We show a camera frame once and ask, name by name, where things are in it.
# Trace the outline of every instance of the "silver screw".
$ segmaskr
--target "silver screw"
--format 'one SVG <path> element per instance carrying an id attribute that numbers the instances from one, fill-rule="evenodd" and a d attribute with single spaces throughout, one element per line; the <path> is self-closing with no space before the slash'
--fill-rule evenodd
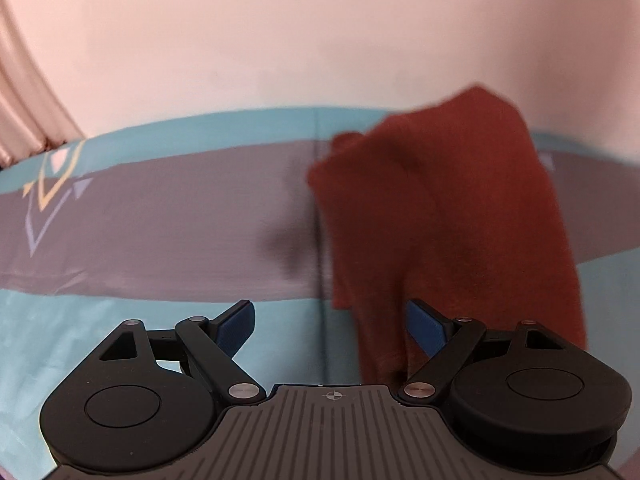
<path id="1" fill-rule="evenodd" d="M 260 388 L 251 383 L 238 383 L 229 388 L 229 395 L 236 399 L 251 399 L 260 393 Z"/>
<path id="2" fill-rule="evenodd" d="M 404 392 L 409 397 L 424 399 L 425 397 L 431 397 L 436 392 L 436 389 L 429 383 L 409 383 L 404 387 Z"/>

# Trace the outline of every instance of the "red cloth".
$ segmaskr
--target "red cloth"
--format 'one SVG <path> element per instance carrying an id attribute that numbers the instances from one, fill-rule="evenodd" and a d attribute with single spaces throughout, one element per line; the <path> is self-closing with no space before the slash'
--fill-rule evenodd
<path id="1" fill-rule="evenodd" d="M 498 330 L 535 319 L 586 347 L 554 189 L 516 108 L 474 87 L 331 148 L 307 180 L 364 383 L 399 385 L 427 361 L 404 326 L 411 298 Z"/>

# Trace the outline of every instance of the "white wall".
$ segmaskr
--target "white wall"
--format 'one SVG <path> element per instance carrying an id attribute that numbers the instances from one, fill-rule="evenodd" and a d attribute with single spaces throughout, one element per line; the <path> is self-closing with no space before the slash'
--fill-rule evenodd
<path id="1" fill-rule="evenodd" d="M 9 0 L 89 135 L 215 110 L 427 104 L 473 81 L 640 160 L 640 0 Z"/>

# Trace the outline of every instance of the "ribbed surface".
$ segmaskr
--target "ribbed surface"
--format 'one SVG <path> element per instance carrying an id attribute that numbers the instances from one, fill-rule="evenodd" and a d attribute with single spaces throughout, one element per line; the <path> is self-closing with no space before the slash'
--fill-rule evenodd
<path id="1" fill-rule="evenodd" d="M 383 386 L 281 386 L 259 406 L 229 410 L 213 437 L 140 480 L 506 480 L 539 478 L 484 462 L 438 412 L 408 408 Z M 605 467 L 560 479 L 617 478 Z M 50 480 L 88 480 L 62 467 Z"/>

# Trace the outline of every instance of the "white molding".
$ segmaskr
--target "white molding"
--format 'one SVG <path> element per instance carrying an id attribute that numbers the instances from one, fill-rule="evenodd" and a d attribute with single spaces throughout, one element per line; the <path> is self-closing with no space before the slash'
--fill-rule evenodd
<path id="1" fill-rule="evenodd" d="M 0 167 L 83 139 L 43 78 L 7 0 L 0 0 Z"/>

